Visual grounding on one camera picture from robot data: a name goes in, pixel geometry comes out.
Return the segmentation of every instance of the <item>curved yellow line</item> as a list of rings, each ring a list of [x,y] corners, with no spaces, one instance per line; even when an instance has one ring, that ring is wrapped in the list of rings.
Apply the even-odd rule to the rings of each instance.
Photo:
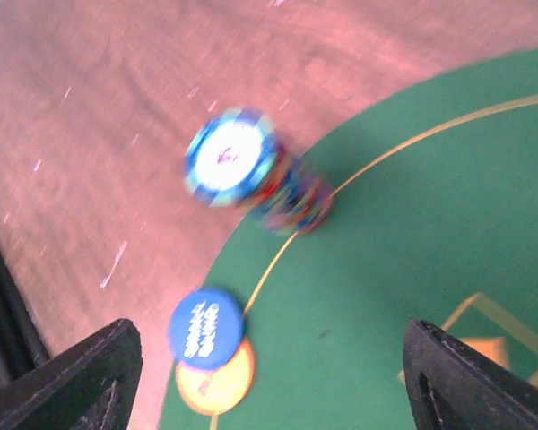
[[[466,114],[463,116],[459,116],[458,118],[452,119],[450,121],[446,121],[445,123],[441,125],[437,125],[436,127],[433,127],[429,130],[427,130],[424,133],[417,134],[416,136],[412,137],[411,139],[407,140],[406,142],[401,143],[400,145],[395,146],[392,150],[388,150],[380,157],[373,159],[368,165],[358,170],[355,174],[353,174],[351,177],[349,177],[346,181],[344,181],[342,184],[340,184],[333,192],[333,195],[336,195],[339,193],[345,186],[350,184],[352,181],[354,181],[357,177],[365,173],[367,170],[375,167],[378,163],[381,161],[388,159],[392,155],[395,155],[397,152],[402,151],[409,146],[422,141],[423,139],[426,139],[427,137],[431,137],[435,135],[436,133],[444,132],[446,130],[449,130],[453,127],[456,127],[460,124],[465,124],[470,121],[474,121],[475,119],[484,118],[486,116],[496,115],[501,112],[507,112],[509,110],[519,109],[519,108],[526,108],[533,105],[538,105],[538,94],[535,94],[533,96],[524,97],[522,99],[516,99],[516,100],[510,100],[504,103],[499,103],[498,105],[494,105],[491,107],[486,107],[484,109],[476,110],[470,114]],[[292,236],[287,239],[287,241],[283,244],[277,255],[271,260],[269,263],[269,266],[263,273],[263,276],[257,282],[257,285],[255,289],[253,290],[253,294],[251,295],[251,298],[249,299],[247,306],[245,308],[244,314],[247,314],[249,310],[251,309],[251,306],[254,304],[259,291],[261,291],[261,288],[265,284],[265,281],[267,280],[267,277],[273,270],[273,267],[275,264],[279,261],[285,250],[289,247],[293,239],[297,237],[297,233],[294,233]]]

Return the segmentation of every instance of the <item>casino chip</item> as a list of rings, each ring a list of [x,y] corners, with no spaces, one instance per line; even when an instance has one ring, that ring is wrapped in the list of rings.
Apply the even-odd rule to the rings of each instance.
[[[222,289],[202,288],[179,302],[169,321],[169,347],[177,362],[213,371],[235,355],[243,339],[243,310]]]
[[[176,367],[176,383],[183,401],[195,412],[220,415],[234,408],[247,395],[255,373],[255,356],[247,339],[231,361],[212,373],[186,365]]]
[[[209,121],[185,156],[187,190],[209,206],[229,206],[252,195],[277,158],[271,120],[252,109],[234,108]]]

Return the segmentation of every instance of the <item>white chip center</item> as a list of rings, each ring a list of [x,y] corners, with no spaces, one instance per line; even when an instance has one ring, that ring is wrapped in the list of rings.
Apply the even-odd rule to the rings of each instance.
[[[195,162],[198,180],[211,190],[225,191],[251,172],[261,154],[263,136],[243,122],[220,125],[203,143]]]

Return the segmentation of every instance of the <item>green table surface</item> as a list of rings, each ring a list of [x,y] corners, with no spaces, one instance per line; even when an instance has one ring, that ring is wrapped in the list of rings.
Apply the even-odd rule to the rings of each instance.
[[[256,379],[220,430],[413,429],[397,378],[408,320],[443,324],[475,293],[538,337],[538,50],[412,86],[307,157],[335,186],[373,166],[269,273],[247,316]],[[245,304],[285,241],[245,217],[206,281]],[[505,329],[473,305],[450,332],[505,337],[511,370],[528,379],[538,354]],[[209,422],[171,377],[161,429]]]

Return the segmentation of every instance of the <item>blue poker chip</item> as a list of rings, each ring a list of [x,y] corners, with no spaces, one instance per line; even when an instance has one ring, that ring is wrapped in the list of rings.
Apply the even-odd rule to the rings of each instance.
[[[208,206],[229,206],[253,194],[277,159],[271,120],[255,110],[233,108],[209,121],[185,156],[186,189]]]
[[[168,329],[177,362],[213,371],[225,365],[243,339],[243,310],[221,289],[200,289],[179,302]]]

